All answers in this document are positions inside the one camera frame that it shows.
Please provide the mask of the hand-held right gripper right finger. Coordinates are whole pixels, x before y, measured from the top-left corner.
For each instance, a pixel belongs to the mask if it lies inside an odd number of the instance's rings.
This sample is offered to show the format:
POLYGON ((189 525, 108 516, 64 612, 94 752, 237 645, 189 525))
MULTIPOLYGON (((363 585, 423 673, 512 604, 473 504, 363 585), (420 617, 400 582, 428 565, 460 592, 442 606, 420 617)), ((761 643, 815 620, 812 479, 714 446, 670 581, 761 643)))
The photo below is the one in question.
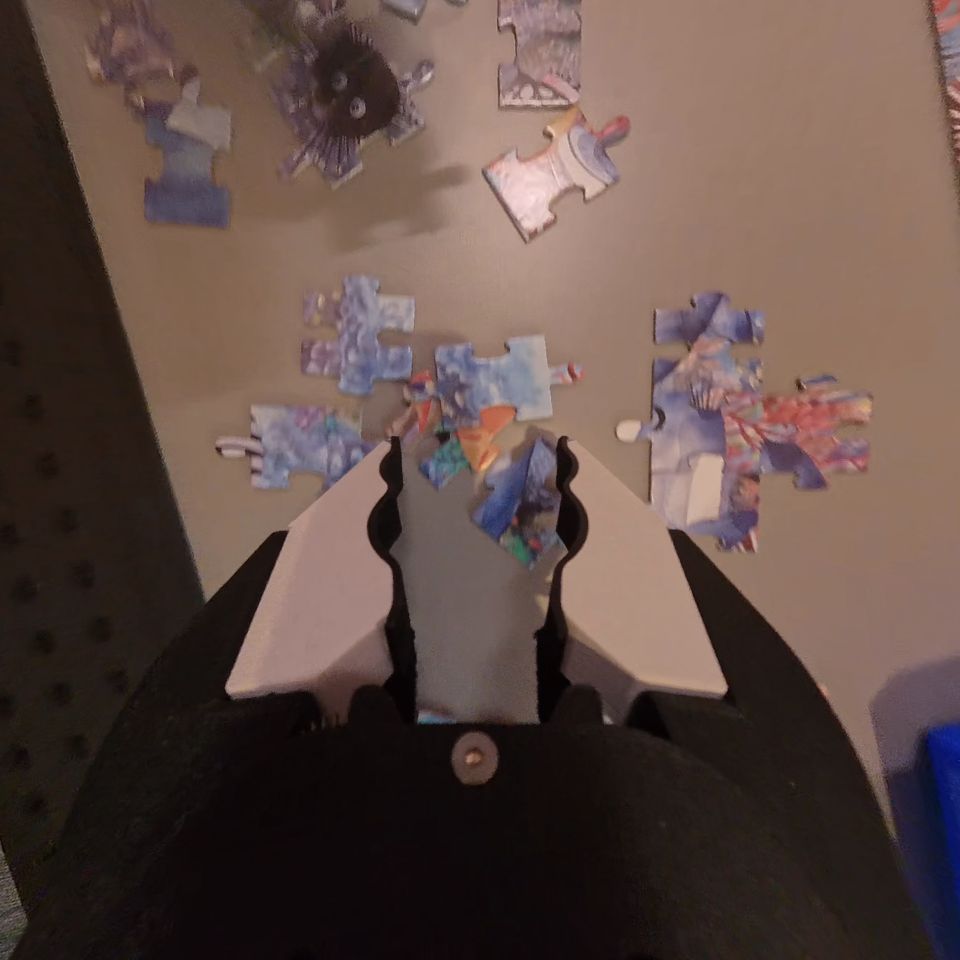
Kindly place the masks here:
POLYGON ((557 441, 557 534, 535 637, 536 715, 594 690, 624 724, 657 692, 721 701, 729 691, 666 523, 580 442, 557 441))

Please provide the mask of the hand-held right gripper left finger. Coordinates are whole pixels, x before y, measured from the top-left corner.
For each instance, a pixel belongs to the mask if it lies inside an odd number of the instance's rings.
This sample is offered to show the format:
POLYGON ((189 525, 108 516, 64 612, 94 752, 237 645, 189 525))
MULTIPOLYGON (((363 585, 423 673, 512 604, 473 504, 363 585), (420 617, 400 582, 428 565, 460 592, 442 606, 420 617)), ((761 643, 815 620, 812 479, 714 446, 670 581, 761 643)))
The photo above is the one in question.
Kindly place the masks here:
POLYGON ((385 440, 288 526, 224 691, 310 694, 347 719, 357 690, 386 690, 416 719, 418 662, 403 573, 403 454, 385 440))

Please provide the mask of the blue and green puzzle piece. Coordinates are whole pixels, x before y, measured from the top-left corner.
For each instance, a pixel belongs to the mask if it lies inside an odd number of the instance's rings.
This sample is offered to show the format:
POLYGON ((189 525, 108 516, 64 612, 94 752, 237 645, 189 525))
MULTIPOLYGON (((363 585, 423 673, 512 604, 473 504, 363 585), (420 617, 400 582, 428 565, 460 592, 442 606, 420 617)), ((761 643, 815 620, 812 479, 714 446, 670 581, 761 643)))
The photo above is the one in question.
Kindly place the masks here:
POLYGON ((537 435, 516 457, 489 468, 486 497, 471 514, 473 524, 527 570, 560 541, 556 471, 555 442, 537 435))

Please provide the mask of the joined blue coral puzzle section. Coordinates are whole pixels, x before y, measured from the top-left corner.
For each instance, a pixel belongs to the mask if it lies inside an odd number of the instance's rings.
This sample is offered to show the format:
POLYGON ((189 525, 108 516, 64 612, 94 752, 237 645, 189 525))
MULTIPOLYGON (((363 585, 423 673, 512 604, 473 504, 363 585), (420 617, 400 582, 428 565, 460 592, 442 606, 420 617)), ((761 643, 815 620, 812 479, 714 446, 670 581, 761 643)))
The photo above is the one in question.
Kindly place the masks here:
POLYGON ((829 375, 765 392, 762 360, 733 354, 760 347, 765 327, 762 311, 737 309, 722 292, 656 309, 654 342, 686 354, 654 361, 650 418, 615 428, 622 443, 650 444, 650 503, 666 525, 726 552, 758 551, 764 476, 821 491, 831 474, 864 473, 870 461, 858 430, 873 421, 872 395, 829 375))

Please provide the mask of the orange coral puzzle piece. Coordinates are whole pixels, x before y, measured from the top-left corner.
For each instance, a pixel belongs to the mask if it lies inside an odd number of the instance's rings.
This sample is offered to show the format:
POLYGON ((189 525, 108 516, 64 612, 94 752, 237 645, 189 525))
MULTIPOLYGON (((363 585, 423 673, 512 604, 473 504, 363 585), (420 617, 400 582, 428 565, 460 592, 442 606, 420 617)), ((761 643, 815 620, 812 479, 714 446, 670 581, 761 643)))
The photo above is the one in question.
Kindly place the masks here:
POLYGON ((403 449, 413 449, 427 436, 436 440, 436 448, 419 464, 421 475, 436 490, 464 472, 486 472, 500 454, 498 434, 518 414, 509 405, 487 406, 475 423, 466 423, 454 414, 452 401, 441 397, 427 371, 406 382, 403 399, 406 410, 386 428, 386 437, 399 439, 403 449))

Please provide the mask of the jigsaw puzzle pieces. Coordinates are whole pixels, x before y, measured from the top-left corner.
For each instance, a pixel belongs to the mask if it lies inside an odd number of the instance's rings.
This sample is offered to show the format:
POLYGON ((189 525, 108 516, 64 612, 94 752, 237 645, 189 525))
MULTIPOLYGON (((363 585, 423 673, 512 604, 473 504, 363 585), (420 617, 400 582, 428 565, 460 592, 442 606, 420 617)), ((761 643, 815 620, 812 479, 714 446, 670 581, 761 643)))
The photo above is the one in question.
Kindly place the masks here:
MULTIPOLYGON (((368 25, 360 23, 371 36, 368 25)), ((390 69, 401 75, 378 46, 390 69)), ((213 179, 213 161, 233 142, 229 110, 201 100, 197 70, 178 57, 169 36, 157 25, 149 2, 106 2, 98 28, 86 53, 91 76, 123 88, 126 102, 140 117, 148 144, 162 153, 157 178, 143 188, 144 216, 149 223, 223 230, 230 224, 231 195, 213 179)), ((321 104, 348 105, 360 94, 368 102, 367 122, 386 123, 399 102, 397 83, 384 81, 329 94, 317 84, 321 104)), ((378 380, 408 381, 413 377, 413 351, 408 346, 385 345, 385 331, 414 330, 416 305, 409 295, 382 294, 373 277, 348 275, 342 290, 308 294, 304 320, 335 330, 328 340, 301 343, 301 371, 307 376, 335 378, 338 390, 365 398, 378 380)), ((509 405, 519 421, 552 415, 551 389, 574 383, 584 375, 581 365, 548 366, 546 340, 541 335, 510 340, 503 357, 474 361, 467 344, 442 347, 436 355, 437 372, 457 376, 450 387, 438 390, 452 402, 453 412, 475 424, 488 406, 509 405)), ((281 489, 292 472, 309 472, 332 485, 357 463, 370 446, 359 435, 359 417, 321 407, 254 405, 250 409, 248 439, 220 438, 223 456, 250 459, 253 486, 281 489)))

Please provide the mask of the orange jar puzzle piece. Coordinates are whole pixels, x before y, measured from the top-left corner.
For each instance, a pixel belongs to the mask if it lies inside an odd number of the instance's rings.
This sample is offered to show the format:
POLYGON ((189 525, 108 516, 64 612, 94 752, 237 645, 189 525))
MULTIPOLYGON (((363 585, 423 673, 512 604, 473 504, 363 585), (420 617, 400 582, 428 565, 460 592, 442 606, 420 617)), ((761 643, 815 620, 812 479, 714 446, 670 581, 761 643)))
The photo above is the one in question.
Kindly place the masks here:
POLYGON ((525 242, 550 228, 559 198, 580 193, 585 202, 620 181, 609 150, 630 135, 631 121, 620 114, 596 128, 573 106, 544 128, 549 142, 528 157, 511 149, 486 163, 483 178, 525 242))

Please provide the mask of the black sea urchin puzzle piece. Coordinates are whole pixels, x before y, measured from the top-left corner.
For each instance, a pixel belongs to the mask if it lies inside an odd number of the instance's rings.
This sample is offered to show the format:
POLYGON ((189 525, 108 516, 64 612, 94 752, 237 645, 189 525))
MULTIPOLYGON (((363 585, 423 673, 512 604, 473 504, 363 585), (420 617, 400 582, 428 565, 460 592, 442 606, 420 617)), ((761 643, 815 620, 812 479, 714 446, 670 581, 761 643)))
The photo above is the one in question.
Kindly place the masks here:
POLYGON ((352 96, 347 105, 320 103, 313 66, 311 56, 294 54, 273 83, 273 101, 297 143, 279 165, 278 174, 282 179, 292 180, 312 166, 336 189, 362 171, 361 152, 368 141, 384 138, 391 146, 398 146, 425 128, 426 119, 414 94, 434 79, 433 60, 422 59, 400 75, 390 71, 390 78, 396 82, 398 102, 390 119, 379 126, 368 122, 369 102, 360 94, 352 96))

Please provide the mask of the urchin and green puzzle piece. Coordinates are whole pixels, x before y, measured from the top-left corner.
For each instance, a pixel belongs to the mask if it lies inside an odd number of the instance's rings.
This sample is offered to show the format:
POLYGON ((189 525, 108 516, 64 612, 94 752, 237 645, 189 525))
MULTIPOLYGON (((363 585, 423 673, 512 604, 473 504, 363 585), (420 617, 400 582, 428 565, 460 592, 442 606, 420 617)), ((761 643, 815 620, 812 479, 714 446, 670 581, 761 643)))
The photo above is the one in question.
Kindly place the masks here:
POLYGON ((388 60, 369 32, 347 14, 340 1, 249 1, 250 25, 265 69, 306 63, 308 79, 324 93, 391 84, 388 60))

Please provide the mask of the black perforated padded panel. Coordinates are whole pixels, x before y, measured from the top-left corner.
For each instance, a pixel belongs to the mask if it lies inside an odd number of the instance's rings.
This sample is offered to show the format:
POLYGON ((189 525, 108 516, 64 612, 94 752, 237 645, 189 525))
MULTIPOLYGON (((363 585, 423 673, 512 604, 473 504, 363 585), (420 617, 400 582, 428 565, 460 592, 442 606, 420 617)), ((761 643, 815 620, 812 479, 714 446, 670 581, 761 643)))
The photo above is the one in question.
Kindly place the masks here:
POLYGON ((2 847, 26 875, 202 594, 24 2, 1 146, 2 847))

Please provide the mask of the blue plastic bin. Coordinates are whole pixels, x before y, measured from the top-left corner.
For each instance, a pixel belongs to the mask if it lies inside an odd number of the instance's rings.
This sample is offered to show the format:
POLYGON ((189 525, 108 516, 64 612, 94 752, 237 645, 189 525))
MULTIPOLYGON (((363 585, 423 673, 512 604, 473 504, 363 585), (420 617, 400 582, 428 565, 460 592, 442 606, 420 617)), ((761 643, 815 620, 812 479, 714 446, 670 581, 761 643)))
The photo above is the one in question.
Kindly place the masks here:
POLYGON ((931 727, 924 738, 925 787, 945 958, 959 958, 959 722, 931 727))

